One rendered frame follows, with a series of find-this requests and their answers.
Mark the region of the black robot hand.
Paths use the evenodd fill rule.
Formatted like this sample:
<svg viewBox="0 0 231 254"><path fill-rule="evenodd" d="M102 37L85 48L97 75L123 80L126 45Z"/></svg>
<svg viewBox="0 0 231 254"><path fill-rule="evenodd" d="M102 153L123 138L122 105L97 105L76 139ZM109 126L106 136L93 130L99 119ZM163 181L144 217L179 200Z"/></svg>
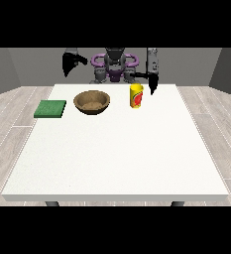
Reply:
<svg viewBox="0 0 231 254"><path fill-rule="evenodd" d="M151 94L154 94L155 90L158 87L158 83L159 83L159 75L157 73L153 73L153 72L146 72L146 73L136 72L134 74L134 76L145 78L149 82L149 89L151 91Z"/></svg>
<svg viewBox="0 0 231 254"><path fill-rule="evenodd" d="M76 55L73 53L64 53L62 55L62 70L64 76L68 76L70 71L75 68L79 63L87 65L88 60L87 58Z"/></svg>

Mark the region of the green square pad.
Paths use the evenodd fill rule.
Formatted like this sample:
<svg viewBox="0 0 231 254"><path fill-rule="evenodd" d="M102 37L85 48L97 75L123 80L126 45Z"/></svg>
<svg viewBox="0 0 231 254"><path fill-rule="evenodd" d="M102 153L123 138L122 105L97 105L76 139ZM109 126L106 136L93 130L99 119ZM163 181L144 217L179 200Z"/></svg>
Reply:
<svg viewBox="0 0 231 254"><path fill-rule="evenodd" d="M34 117L61 118L65 106L65 100L42 100L34 113Z"/></svg>

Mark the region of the yellow cup with melon print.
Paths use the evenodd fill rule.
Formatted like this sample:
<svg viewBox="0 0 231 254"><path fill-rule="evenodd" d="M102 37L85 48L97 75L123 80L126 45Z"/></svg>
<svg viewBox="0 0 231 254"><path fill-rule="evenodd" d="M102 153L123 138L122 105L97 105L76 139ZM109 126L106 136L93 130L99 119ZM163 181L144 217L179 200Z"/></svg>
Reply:
<svg viewBox="0 0 231 254"><path fill-rule="evenodd" d="M140 108L143 97L144 86L140 83L130 85L130 106Z"/></svg>

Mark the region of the brown wooden bowl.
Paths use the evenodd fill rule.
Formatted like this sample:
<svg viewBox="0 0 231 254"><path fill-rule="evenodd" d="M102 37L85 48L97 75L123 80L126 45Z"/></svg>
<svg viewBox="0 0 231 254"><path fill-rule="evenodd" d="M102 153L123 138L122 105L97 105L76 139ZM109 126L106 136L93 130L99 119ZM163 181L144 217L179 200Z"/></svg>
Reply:
<svg viewBox="0 0 231 254"><path fill-rule="evenodd" d="M87 90L79 93L73 100L74 106L86 115L102 113L110 103L110 96L99 90Z"/></svg>

